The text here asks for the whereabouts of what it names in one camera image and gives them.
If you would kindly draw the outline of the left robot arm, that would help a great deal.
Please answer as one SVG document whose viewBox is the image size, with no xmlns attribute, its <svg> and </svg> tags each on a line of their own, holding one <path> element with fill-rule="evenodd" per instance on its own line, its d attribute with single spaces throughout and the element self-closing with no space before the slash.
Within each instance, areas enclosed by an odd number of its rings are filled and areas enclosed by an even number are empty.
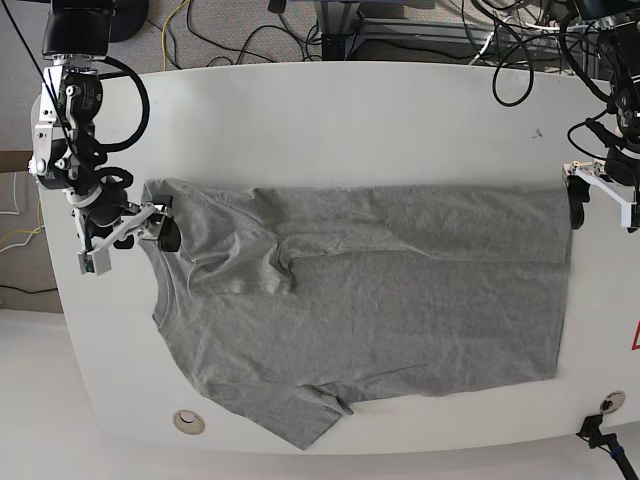
<svg viewBox="0 0 640 480">
<path fill-rule="evenodd" d="M 600 25 L 594 49 L 610 72 L 604 93 L 574 59 L 566 37 L 576 18 Z M 572 126 L 569 143 L 587 162 L 564 166 L 571 228 L 585 220 L 590 188 L 606 193 L 620 206 L 621 227 L 639 230 L 639 3 L 637 1 L 571 1 L 559 23 L 558 44 L 565 60 L 605 109 Z"/>
</svg>

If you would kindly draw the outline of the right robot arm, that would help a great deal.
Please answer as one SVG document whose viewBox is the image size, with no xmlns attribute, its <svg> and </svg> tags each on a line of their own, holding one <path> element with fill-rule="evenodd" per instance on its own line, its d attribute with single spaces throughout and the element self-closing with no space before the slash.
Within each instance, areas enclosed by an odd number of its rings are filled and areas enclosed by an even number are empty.
<svg viewBox="0 0 640 480">
<path fill-rule="evenodd" d="M 62 191 L 72 207 L 84 254 L 99 248 L 130 249 L 136 239 L 152 240 L 164 252 L 180 248 L 172 217 L 173 199 L 129 201 L 133 175 L 106 164 L 111 153 L 137 143 L 150 118 L 150 100 L 141 78 L 108 55 L 112 43 L 135 35 L 145 23 L 146 1 L 53 1 L 42 55 L 51 66 L 42 73 L 39 120 L 34 127 L 32 175 L 49 190 Z M 94 119 L 104 100 L 100 62 L 130 78 L 140 97 L 141 119 L 126 139 L 101 143 Z"/>
</svg>

